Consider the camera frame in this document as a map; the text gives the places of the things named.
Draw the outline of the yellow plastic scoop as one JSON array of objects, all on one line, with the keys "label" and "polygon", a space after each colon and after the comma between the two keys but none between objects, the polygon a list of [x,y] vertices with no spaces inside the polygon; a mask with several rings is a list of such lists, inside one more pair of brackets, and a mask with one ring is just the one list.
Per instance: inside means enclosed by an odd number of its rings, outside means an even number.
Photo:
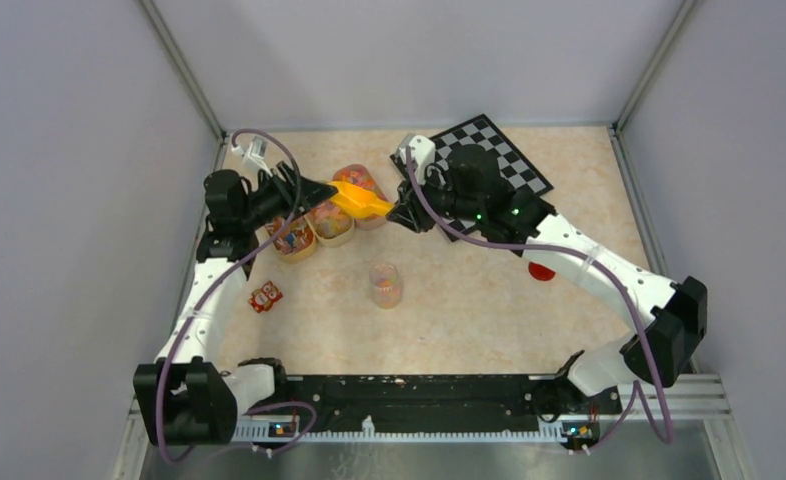
[{"label": "yellow plastic scoop", "polygon": [[330,202],[355,219],[386,217],[394,204],[383,200],[374,191],[344,181],[331,181],[336,193]]}]

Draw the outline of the clear glass jar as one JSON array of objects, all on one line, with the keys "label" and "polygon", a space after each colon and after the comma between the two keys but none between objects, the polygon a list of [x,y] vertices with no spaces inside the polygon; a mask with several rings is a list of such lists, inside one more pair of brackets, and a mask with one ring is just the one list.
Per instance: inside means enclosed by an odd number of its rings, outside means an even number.
[{"label": "clear glass jar", "polygon": [[402,297],[402,280],[396,266],[387,262],[374,264],[369,271],[371,299],[383,309],[397,306]]}]

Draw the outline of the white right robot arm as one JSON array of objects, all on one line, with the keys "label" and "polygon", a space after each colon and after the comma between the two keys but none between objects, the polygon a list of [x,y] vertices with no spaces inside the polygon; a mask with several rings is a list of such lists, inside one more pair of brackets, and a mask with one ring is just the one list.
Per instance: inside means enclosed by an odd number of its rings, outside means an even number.
[{"label": "white right robot arm", "polygon": [[555,385],[558,404],[581,412],[621,383],[676,383],[707,331],[707,286],[676,281],[624,259],[582,233],[549,202],[516,189],[495,153],[477,144],[451,150],[435,166],[435,144],[409,135],[395,158],[405,168],[390,221],[422,233],[439,226],[482,248],[506,250],[566,278],[618,314],[631,332],[571,357]]}]

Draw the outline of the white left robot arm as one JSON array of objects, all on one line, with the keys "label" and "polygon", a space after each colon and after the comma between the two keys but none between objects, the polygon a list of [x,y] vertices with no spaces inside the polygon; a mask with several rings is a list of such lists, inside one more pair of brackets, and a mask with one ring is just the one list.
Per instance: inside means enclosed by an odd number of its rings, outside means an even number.
[{"label": "white left robot arm", "polygon": [[223,445],[253,406],[271,414],[286,407],[290,388],[278,379],[278,361],[247,361],[224,376],[215,360],[234,302],[264,248],[257,230],[307,213],[338,192],[285,162],[273,174],[259,173],[256,186],[230,169],[210,174],[203,186],[206,229],[187,300],[155,360],[138,365],[133,376],[149,441],[159,447]]}]

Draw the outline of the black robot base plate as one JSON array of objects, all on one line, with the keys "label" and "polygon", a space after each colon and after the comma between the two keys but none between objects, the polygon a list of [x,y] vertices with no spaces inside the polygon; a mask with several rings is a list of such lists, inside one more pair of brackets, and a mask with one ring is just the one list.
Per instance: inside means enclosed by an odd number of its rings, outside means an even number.
[{"label": "black robot base plate", "polygon": [[319,434],[533,432],[622,411],[616,388],[586,397],[551,374],[289,376],[259,404]]}]

